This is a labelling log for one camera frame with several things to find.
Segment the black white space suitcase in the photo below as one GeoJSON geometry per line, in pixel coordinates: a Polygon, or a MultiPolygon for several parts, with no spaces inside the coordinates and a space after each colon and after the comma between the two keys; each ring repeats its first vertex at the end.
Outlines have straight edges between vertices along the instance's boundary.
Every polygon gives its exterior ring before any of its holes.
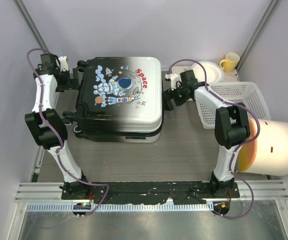
{"type": "Polygon", "coordinates": [[[97,142],[152,143],[164,119],[161,63],[154,57],[80,60],[75,112],[63,112],[78,138],[97,142]]]}

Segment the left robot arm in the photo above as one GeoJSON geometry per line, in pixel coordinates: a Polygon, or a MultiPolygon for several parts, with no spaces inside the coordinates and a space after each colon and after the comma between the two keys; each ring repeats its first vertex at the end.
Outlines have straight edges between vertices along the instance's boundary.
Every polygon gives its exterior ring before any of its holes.
{"type": "Polygon", "coordinates": [[[36,99],[31,113],[25,115],[25,122],[36,144],[48,151],[60,168],[64,178],[60,187],[63,198],[86,199],[90,187],[67,142],[66,125],[72,122],[61,118],[55,110],[57,93],[79,89],[78,72],[74,69],[70,73],[66,56],[46,50],[41,54],[41,63],[32,69],[36,99]]]}

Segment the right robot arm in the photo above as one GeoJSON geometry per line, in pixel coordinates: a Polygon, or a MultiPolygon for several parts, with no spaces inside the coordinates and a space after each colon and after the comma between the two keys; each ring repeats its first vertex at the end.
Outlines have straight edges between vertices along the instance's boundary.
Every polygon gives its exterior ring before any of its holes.
{"type": "Polygon", "coordinates": [[[174,110],[172,102],[181,106],[188,99],[194,99],[214,114],[214,135],[219,144],[219,153],[211,173],[209,191],[217,198],[225,196],[234,185],[234,167],[240,145],[250,136],[245,106],[223,99],[209,84],[199,82],[192,70],[180,75],[166,74],[165,80],[171,83],[171,87],[162,94],[167,111],[174,110]]]}

